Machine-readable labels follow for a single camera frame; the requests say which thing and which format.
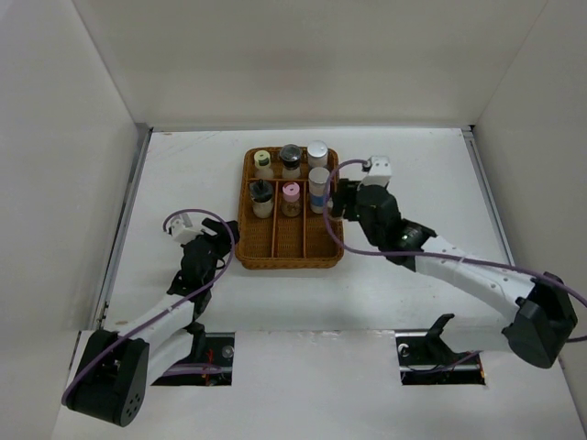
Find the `pink cap spice jar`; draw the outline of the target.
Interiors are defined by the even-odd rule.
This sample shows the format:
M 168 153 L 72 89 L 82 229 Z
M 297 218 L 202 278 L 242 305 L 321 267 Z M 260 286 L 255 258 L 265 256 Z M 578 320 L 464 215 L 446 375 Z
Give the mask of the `pink cap spice jar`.
M 281 209 L 288 217 L 295 217 L 301 213 L 301 189 L 297 182 L 289 181 L 283 185 Z

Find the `silver cap blue label bottle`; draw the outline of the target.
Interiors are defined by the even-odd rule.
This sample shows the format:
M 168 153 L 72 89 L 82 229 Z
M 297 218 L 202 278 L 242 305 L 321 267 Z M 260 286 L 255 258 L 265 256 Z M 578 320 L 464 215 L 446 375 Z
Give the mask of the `silver cap blue label bottle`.
M 326 168 L 328 166 L 329 149 L 327 144 L 321 140 L 313 140 L 306 148 L 307 163 L 309 169 Z

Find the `black cap pepper jar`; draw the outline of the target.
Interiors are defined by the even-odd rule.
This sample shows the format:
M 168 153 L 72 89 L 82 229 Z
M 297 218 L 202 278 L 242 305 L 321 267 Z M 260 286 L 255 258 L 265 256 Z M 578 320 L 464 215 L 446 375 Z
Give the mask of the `black cap pepper jar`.
M 249 185 L 253 213 L 260 219 L 269 218 L 274 206 L 274 190 L 269 181 L 257 180 Z

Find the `black cap salt grinder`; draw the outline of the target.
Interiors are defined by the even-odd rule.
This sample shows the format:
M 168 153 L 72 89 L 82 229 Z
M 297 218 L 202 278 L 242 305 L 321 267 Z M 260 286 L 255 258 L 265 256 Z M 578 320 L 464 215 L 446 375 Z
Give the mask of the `black cap salt grinder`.
M 288 144 L 281 148 L 279 153 L 282 162 L 282 177 L 295 180 L 301 177 L 302 150 L 295 144 Z

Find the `yellow cap spice bottle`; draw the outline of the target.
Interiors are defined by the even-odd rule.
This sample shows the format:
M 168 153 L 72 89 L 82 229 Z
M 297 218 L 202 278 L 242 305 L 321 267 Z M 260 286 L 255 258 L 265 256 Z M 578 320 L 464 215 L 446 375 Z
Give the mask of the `yellow cap spice bottle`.
M 271 154 L 265 149 L 255 152 L 254 156 L 255 177 L 262 180 L 270 180 L 274 177 L 271 167 Z

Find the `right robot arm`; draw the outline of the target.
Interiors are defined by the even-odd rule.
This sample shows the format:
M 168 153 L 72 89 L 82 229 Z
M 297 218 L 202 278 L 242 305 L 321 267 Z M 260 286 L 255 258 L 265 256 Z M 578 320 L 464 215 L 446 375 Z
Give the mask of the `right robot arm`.
M 557 276 L 467 256 L 433 229 L 403 218 L 379 184 L 342 179 L 332 203 L 333 216 L 360 224 L 372 256 L 444 281 L 498 312 L 504 320 L 485 338 L 498 350 L 548 369 L 571 342 L 578 323 L 573 294 Z

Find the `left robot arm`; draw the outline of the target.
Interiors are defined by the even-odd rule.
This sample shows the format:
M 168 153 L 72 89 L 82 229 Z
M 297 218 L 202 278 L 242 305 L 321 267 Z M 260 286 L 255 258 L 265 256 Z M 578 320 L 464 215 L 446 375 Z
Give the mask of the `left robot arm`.
M 120 427 L 138 415 L 148 386 L 200 384 L 231 375 L 227 343 L 209 340 L 198 319 L 239 241 L 237 221 L 207 213 L 202 230 L 166 223 L 183 256 L 170 288 L 143 316 L 115 330 L 94 331 L 61 398 L 68 409 Z

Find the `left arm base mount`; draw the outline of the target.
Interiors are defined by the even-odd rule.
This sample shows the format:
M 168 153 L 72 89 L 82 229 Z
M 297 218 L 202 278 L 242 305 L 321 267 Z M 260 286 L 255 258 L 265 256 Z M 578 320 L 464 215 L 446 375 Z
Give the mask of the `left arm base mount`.
M 201 334 L 191 353 L 173 364 L 152 386 L 230 386 L 234 359 L 234 333 Z

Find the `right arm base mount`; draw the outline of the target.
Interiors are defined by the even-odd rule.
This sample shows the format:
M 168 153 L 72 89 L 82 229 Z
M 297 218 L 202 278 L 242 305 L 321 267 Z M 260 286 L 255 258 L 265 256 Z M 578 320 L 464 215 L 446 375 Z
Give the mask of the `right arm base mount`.
M 480 351 L 453 351 L 441 338 L 453 313 L 442 314 L 427 330 L 394 334 L 404 386 L 485 385 Z

